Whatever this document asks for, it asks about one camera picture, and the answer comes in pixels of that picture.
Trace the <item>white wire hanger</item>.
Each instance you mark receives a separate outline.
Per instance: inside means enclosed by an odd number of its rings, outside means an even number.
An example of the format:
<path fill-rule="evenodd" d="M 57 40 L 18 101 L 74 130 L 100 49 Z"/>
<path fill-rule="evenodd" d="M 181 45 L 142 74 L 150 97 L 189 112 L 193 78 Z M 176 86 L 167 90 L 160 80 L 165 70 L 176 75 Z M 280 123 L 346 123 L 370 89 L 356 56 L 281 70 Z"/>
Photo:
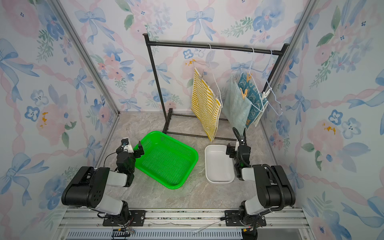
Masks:
<path fill-rule="evenodd" d="M 215 55 L 215 51 L 212 50 L 212 46 L 210 44 L 208 44 L 208 46 L 210 47 L 210 52 L 206 55 L 206 61 L 204 64 L 205 67 L 208 67 L 209 69 L 211 69 L 211 73 L 213 75 L 213 79 L 215 81 L 215 84 L 217 86 L 217 89 L 218 89 L 218 94 L 217 94 L 217 99 L 218 101 L 220 102 L 220 105 L 221 107 L 223 107 L 223 99 L 222 99 L 222 95 L 221 95 L 221 89 L 218 85 L 218 82 L 216 80 L 216 77 L 214 75 L 214 72 L 211 68 L 211 62 L 212 62 L 212 57 Z M 194 56 L 195 57 L 199 57 L 199 58 L 202 58 L 204 55 L 204 50 L 202 47 L 195 47 L 195 51 L 194 51 Z M 194 66 L 194 71 L 193 71 L 193 77 L 190 79 L 189 81 L 189 84 L 191 84 L 191 86 L 193 87 L 192 88 L 192 97 L 191 97 L 191 109 L 194 110 L 194 108 L 197 108 L 198 107 L 198 93 L 196 90 L 195 90 L 195 79 L 198 79 L 198 87 L 200 86 L 199 83 L 201 84 L 205 84 L 205 86 L 207 86 L 207 88 L 209 87 L 208 84 L 206 82 L 204 82 L 204 79 L 203 79 L 203 76 L 199 73 L 198 69 L 196 68 L 195 66 L 195 59 L 192 59 L 190 61 L 190 64 L 192 64 Z"/>

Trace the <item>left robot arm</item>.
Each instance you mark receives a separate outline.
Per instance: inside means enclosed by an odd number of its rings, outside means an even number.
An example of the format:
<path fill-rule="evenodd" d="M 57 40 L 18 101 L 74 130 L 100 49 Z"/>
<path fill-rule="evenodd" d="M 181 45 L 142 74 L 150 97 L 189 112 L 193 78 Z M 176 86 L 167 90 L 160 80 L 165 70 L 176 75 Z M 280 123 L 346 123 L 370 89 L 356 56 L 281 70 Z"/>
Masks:
<path fill-rule="evenodd" d="M 86 207 L 104 214 L 105 222 L 128 226 L 135 219 L 128 203 L 105 193 L 106 186 L 128 188 L 134 180 L 136 159 L 145 154 L 141 143 L 134 149 L 128 138 L 122 139 L 116 149 L 117 169 L 109 167 L 81 167 L 62 194 L 62 204 L 71 207 Z"/>

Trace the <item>yellow striped towel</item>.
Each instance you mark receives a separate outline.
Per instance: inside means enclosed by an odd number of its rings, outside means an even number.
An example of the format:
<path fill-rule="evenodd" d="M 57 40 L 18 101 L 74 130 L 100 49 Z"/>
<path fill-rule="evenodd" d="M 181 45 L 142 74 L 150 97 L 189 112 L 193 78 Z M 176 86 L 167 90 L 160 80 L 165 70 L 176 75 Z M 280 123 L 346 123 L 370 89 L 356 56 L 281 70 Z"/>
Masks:
<path fill-rule="evenodd" d="M 197 100 L 199 105 L 194 110 L 191 110 L 200 120 L 203 130 L 212 142 L 218 131 L 222 107 L 209 85 L 208 88 L 205 84 L 199 83 L 199 85 L 198 87 L 198 79 L 195 79 L 195 90 L 199 92 Z"/>

